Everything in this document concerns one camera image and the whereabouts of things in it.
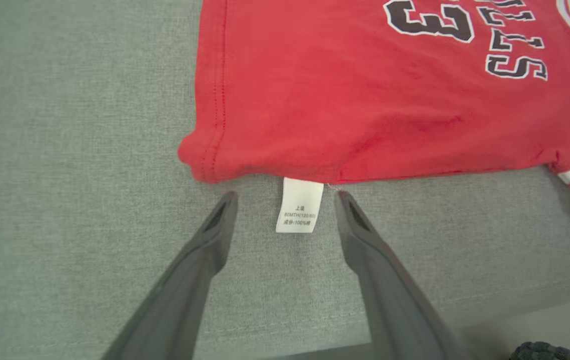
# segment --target red shirt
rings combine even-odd
[[[548,164],[570,184],[570,0],[204,0],[194,178]]]

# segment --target gray sofa cushion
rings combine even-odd
[[[326,188],[276,234],[282,180],[195,182],[197,0],[0,1],[0,360],[95,359],[225,191],[240,212],[196,357],[367,342]],[[542,168],[344,186],[451,326],[570,301],[570,190]]]

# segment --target care label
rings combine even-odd
[[[323,200],[324,184],[285,178],[283,203],[276,224],[277,233],[310,233],[314,231]]]

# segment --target gray cloth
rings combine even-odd
[[[0,360],[98,358],[225,191],[199,359],[369,340],[333,190],[276,234],[282,180],[195,182],[198,0],[0,1]],[[453,327],[570,301],[570,190],[543,168],[344,186]]]

